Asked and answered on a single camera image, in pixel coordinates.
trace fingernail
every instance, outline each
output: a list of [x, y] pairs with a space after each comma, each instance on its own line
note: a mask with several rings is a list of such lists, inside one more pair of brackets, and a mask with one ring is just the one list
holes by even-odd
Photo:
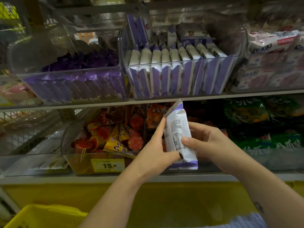
[[189, 141], [189, 139], [188, 139], [187, 137], [182, 137], [182, 138], [181, 138], [181, 142], [182, 142], [183, 144], [187, 144], [188, 141]]

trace yellow basket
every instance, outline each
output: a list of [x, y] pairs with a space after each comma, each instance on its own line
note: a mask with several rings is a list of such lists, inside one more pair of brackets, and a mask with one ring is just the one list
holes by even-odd
[[69, 206], [30, 204], [4, 228], [77, 228], [86, 215]]

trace tattoo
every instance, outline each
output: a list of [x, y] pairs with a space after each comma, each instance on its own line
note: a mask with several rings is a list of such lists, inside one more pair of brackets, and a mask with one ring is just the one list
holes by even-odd
[[254, 206], [256, 207], [257, 211], [259, 211], [259, 212], [261, 212], [261, 213], [264, 214], [264, 209], [263, 209], [263, 207], [260, 205], [260, 203], [255, 202], [255, 203], [253, 203], [253, 204], [254, 204]]

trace yellow price label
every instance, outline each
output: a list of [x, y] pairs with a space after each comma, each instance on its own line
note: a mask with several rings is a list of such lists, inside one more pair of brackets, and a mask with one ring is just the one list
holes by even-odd
[[125, 160], [121, 159], [91, 159], [95, 173], [120, 173], [125, 167]]

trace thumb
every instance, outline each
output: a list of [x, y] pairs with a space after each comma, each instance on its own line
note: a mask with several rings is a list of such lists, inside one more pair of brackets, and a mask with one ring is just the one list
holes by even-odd
[[171, 165], [173, 162], [180, 160], [180, 155], [179, 152], [177, 151], [170, 151], [167, 153], [164, 153], [165, 155], [165, 162], [167, 164], [167, 166]]
[[189, 148], [196, 149], [198, 153], [209, 152], [209, 144], [207, 142], [202, 142], [200, 140], [197, 140], [195, 138], [189, 138], [189, 137], [182, 137], [181, 142], [188, 146]]

